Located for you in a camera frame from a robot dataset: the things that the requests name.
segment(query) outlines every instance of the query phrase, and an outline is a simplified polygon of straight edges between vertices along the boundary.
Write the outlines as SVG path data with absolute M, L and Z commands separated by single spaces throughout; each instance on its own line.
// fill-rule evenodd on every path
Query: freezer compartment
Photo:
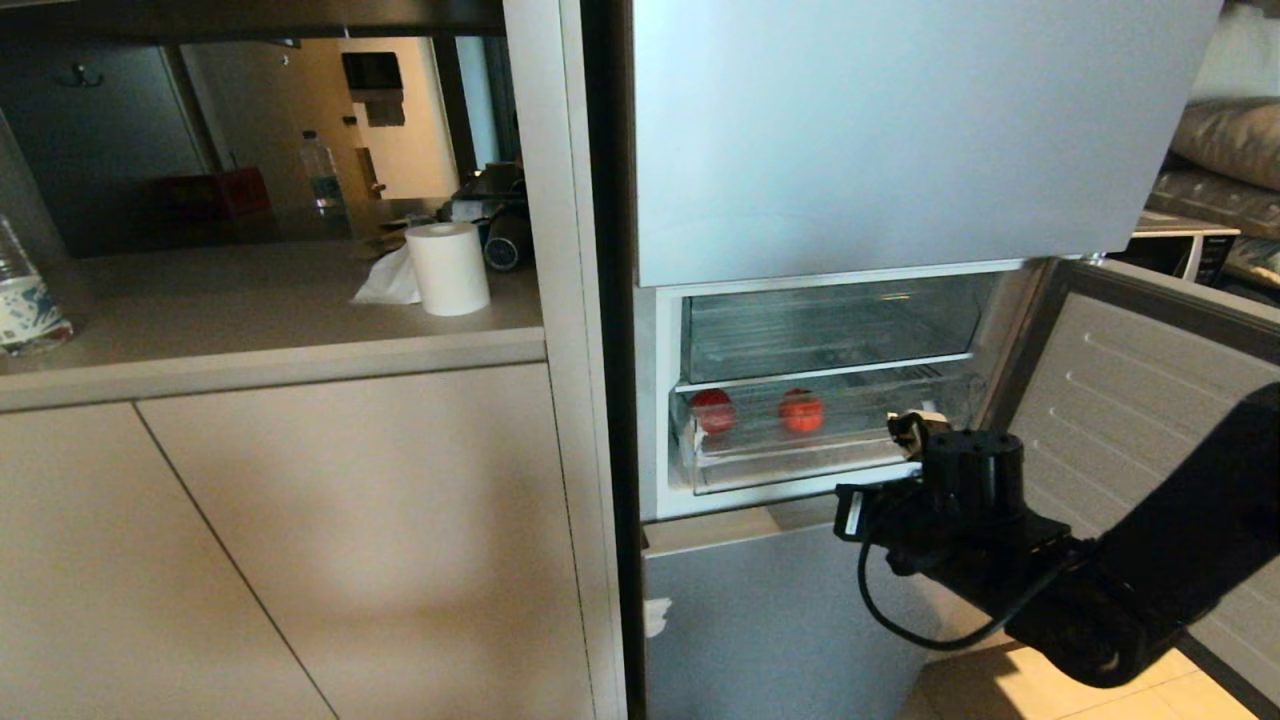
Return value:
M 671 427 L 681 474 L 704 495 L 900 462 L 886 413 L 937 410 L 966 427 L 984 389 L 952 363 L 677 391 Z
M 997 277 L 689 297 L 682 375 L 714 383 L 964 354 Z

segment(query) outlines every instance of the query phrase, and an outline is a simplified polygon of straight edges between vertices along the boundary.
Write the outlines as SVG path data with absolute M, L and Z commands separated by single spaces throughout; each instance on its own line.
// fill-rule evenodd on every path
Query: tissue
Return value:
M 417 290 L 417 278 L 413 275 L 413 260 L 410 258 L 408 246 L 388 252 L 374 263 L 369 270 L 369 279 L 351 301 L 388 305 L 421 302 L 422 295 Z

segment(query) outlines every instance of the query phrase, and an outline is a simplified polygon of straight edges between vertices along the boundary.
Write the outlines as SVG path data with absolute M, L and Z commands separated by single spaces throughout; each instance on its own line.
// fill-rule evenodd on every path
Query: beige cabinet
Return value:
M 0 416 L 0 717 L 333 717 L 127 404 Z
M 591 716 L 545 364 L 138 407 L 343 720 Z

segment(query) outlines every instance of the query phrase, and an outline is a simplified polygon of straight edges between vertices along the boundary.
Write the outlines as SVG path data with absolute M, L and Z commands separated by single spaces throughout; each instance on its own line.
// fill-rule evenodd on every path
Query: countertop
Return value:
M 68 263 L 45 277 L 76 327 L 61 347 L 0 359 L 0 411 L 543 361 L 531 268 L 490 273 L 457 318 L 352 305 L 351 240 L 233 245 Z

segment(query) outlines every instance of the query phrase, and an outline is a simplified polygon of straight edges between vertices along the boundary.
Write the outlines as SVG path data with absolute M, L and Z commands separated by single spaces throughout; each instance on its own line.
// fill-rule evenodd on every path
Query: coat hook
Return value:
M 72 65 L 72 76 L 74 76 L 72 82 L 59 79 L 58 85 L 63 87 L 97 87 L 102 85 L 104 79 L 106 79 L 102 77 L 102 73 L 97 73 L 96 78 L 90 79 L 88 68 L 86 68 L 83 63 L 76 63 Z

